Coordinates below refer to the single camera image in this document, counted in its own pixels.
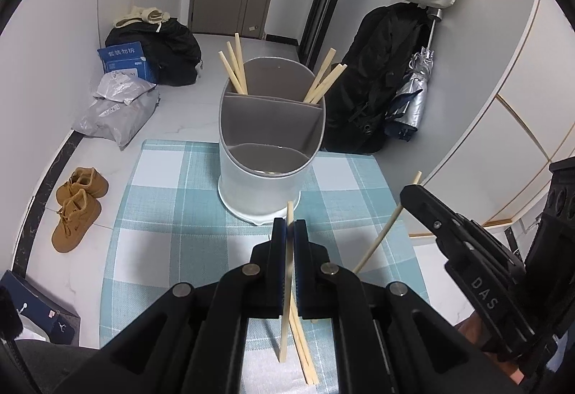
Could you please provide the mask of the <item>right hand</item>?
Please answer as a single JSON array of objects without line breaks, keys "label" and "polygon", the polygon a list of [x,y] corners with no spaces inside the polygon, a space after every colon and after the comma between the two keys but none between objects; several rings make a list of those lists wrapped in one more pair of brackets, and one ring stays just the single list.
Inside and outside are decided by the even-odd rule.
[{"label": "right hand", "polygon": [[518,366],[513,362],[500,362],[497,356],[493,353],[484,350],[486,342],[490,339],[490,334],[483,324],[479,314],[473,312],[469,317],[462,320],[456,325],[457,331],[464,335],[469,342],[474,346],[482,349],[482,353],[486,355],[498,368],[500,368],[513,382],[519,384],[523,381],[524,374],[520,371]]}]

